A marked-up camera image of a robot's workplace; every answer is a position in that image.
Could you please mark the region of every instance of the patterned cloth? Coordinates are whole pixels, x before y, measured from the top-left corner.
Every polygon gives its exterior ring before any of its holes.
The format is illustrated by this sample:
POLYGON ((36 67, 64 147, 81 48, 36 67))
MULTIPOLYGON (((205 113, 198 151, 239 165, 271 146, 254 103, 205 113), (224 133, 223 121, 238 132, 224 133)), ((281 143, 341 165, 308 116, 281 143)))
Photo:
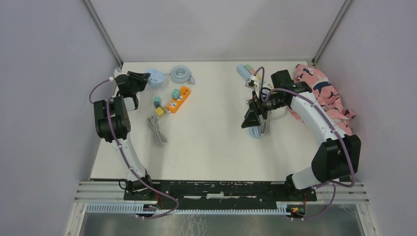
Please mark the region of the patterned cloth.
MULTIPOLYGON (((344 109, 342 99, 336 89, 328 82, 327 76, 317 68, 307 65, 297 65, 294 81, 305 81, 313 90, 317 102, 327 112, 328 116, 348 135, 352 135, 349 128, 349 120, 356 114, 351 110, 344 109)), ((301 117, 288 108, 293 116, 301 120, 301 117)))

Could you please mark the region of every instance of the gray floor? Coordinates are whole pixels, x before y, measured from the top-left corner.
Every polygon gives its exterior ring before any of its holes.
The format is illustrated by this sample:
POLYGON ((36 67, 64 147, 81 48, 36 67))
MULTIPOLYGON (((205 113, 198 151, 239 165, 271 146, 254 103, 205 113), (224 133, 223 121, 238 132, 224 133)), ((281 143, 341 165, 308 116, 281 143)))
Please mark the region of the gray floor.
MULTIPOLYGON (((307 206, 307 215, 323 206, 307 206)), ((83 236, 362 236, 355 205, 332 206, 319 218, 291 222, 279 215, 170 215, 141 220, 132 214, 87 213, 83 236)))

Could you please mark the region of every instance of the white table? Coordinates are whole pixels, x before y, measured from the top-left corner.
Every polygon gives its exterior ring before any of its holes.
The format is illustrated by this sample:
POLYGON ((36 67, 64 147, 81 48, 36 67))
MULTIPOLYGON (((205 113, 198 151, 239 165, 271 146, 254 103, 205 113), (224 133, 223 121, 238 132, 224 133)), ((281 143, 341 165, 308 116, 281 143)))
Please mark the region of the white table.
MULTIPOLYGON (((294 75, 297 64, 305 61, 254 62, 126 62, 123 72, 144 73, 156 68, 164 73, 179 64, 187 66, 195 85, 176 84, 166 76, 161 87, 147 85, 138 93, 139 108, 129 112, 130 136, 140 161, 152 179, 178 180, 254 180, 284 181, 285 177, 311 164, 317 151, 314 136, 307 126, 290 113, 271 122, 270 133, 261 139, 250 138, 241 129, 251 90, 236 72, 238 64, 264 66, 265 80, 278 70, 294 75), (157 147, 146 118, 153 114, 153 98, 160 96, 166 105, 175 88, 188 86, 191 94, 175 114, 163 119, 161 131, 167 137, 157 147)), ((273 111, 272 117, 284 113, 273 111)), ((115 151, 101 141, 91 178, 125 178, 115 151)))

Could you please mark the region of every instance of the white wall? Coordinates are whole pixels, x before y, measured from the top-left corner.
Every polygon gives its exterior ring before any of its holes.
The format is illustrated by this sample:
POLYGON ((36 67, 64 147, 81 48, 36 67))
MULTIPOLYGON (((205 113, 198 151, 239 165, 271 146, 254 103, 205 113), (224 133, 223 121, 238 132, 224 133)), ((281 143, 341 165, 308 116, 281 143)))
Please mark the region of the white wall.
POLYGON ((319 68, 357 112, 358 176, 382 236, 416 235, 417 1, 353 2, 319 68))
POLYGON ((80 0, 0 1, 0 235, 63 234, 115 67, 80 0))
POLYGON ((310 60, 343 0, 92 0, 124 61, 310 60))

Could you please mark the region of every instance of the orange power strip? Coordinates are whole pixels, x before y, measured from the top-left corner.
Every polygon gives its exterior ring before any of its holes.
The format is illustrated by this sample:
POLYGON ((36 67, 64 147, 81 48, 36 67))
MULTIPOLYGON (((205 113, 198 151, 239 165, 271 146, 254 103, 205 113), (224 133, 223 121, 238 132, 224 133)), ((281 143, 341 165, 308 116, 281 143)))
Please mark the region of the orange power strip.
POLYGON ((172 99, 170 101, 170 103, 168 103, 168 105, 167 105, 168 111, 170 111, 172 113, 175 113, 175 112, 178 111, 179 107, 184 103, 184 101, 190 95, 191 89, 189 89, 189 88, 187 88, 185 86, 182 86, 179 89, 179 93, 180 93, 179 97, 177 99, 172 99))

